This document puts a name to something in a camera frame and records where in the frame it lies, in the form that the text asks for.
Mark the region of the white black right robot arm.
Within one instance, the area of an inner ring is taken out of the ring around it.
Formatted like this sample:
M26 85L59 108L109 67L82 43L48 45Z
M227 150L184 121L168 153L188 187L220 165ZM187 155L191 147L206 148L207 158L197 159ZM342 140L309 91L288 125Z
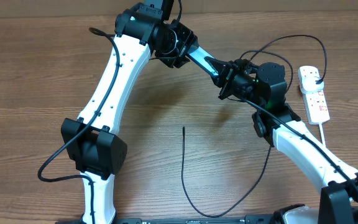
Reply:
M255 131L286 155L318 191L315 223L358 223L358 170L335 156L308 130L285 101L285 68L248 60L224 62L205 57L220 99L235 96L256 109Z

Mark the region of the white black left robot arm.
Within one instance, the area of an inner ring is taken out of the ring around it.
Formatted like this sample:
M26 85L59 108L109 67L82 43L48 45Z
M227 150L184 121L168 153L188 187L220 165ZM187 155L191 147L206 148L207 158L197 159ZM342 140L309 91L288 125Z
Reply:
M112 44L102 77L77 119L61 126L63 150L75 163L85 187L85 211L79 223L113 223L114 178L127 154L127 144L117 135L129 95L140 72L155 54L168 67L180 67L194 35L179 19L167 21L173 1L137 3L115 21L114 34L90 28Z

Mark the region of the blue Galaxy smartphone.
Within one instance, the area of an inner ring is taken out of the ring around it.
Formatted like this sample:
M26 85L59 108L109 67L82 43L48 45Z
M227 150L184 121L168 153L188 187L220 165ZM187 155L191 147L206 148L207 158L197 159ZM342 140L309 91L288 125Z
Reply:
M212 79L218 77L217 71L205 59L206 57L213 58L213 56L210 55L207 51L205 51L202 47L192 45L188 50L186 56L195 64L197 64L200 68L202 68L207 74L209 74Z

